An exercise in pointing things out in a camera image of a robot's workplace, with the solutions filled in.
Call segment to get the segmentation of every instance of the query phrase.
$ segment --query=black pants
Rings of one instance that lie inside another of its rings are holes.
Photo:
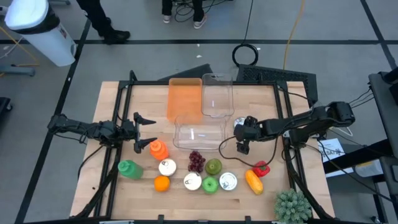
[[[100,0],[76,0],[80,8],[86,12],[87,18],[91,21],[94,29],[98,31],[100,36],[113,31],[110,21],[105,16],[104,9]]]
[[[205,12],[202,8],[203,0],[192,0],[193,10],[195,13],[193,14],[193,21],[200,22],[205,16]],[[172,15],[173,2],[172,0],[162,0],[162,14],[165,16]]]

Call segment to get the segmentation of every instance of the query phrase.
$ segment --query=wooden tabletop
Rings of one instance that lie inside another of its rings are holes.
[[[302,82],[290,82],[288,86],[290,92],[305,96]],[[103,82],[94,122],[111,120],[117,87],[118,82]],[[233,94],[235,112],[227,121],[227,137],[233,135],[233,121],[238,117],[251,115],[258,120],[277,118],[272,86],[234,86]],[[283,94],[280,95],[286,116]],[[281,158],[281,139],[277,143],[275,159],[270,164],[271,172],[261,179],[264,185],[264,192],[261,195],[255,195],[244,179],[244,173],[249,167],[239,161],[222,159],[218,152],[203,152],[202,156],[207,160],[219,158],[223,163],[221,173],[234,173],[238,178],[238,186],[231,192],[219,189],[214,195],[206,195],[202,189],[189,191],[183,184],[183,178],[188,173],[189,152],[181,151],[173,145],[175,125],[166,118],[167,97],[167,85],[133,86],[128,117],[132,118],[134,112],[139,112],[142,117],[157,122],[141,126],[141,137],[157,137],[164,141],[169,149],[170,158],[177,163],[177,171],[170,178],[170,190],[167,192],[154,190],[154,178],[160,175],[159,161],[150,155],[149,147],[141,154],[136,154],[133,150],[134,141],[125,142],[121,159],[130,159],[141,165],[144,168],[144,175],[139,180],[118,175],[112,219],[155,220],[159,214],[163,214],[166,220],[244,220],[247,215],[250,215],[252,220],[275,220],[273,212],[275,194],[289,189],[286,165]],[[308,111],[305,99],[290,95],[290,100],[294,114]],[[227,142],[223,149],[224,154],[240,157],[252,164],[271,158],[275,143],[274,141],[251,142],[250,153],[245,156],[236,151],[235,142],[234,139]],[[317,142],[313,139],[307,144],[317,147]],[[90,140],[85,157],[98,146],[98,142]],[[98,188],[104,154],[105,150],[102,150],[82,168],[71,215],[79,213]],[[325,211],[334,216],[320,154],[308,147],[301,150],[301,155],[308,189]],[[205,172],[202,172],[201,176],[206,177]],[[101,211],[103,215],[107,201],[108,191],[104,193]]]

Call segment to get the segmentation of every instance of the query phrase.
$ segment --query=clear plastic container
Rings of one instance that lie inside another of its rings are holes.
[[[233,80],[228,74],[204,74],[201,112],[212,118],[234,114]]]
[[[225,127],[225,118],[204,116],[199,121],[179,116],[175,120],[173,144],[179,149],[218,151],[218,147],[225,139]]]
[[[200,78],[171,78],[167,119],[174,123],[178,116],[189,116],[191,120],[201,120],[202,80]]]

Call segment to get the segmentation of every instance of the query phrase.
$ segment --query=person's leg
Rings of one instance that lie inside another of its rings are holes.
[[[202,8],[203,0],[192,0],[193,10],[195,13],[193,14],[193,28],[200,29],[207,20],[205,12]]]
[[[104,37],[107,44],[117,44],[126,41],[130,32],[114,30],[111,21],[105,16],[100,0],[76,0],[85,15],[91,21],[91,25],[98,31],[98,35]]]
[[[172,0],[162,0],[163,22],[168,24],[172,18],[173,2]]]

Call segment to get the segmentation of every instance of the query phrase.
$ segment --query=orange bottle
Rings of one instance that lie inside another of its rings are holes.
[[[169,156],[167,146],[161,140],[155,140],[150,143],[150,154],[157,160],[164,160]]]

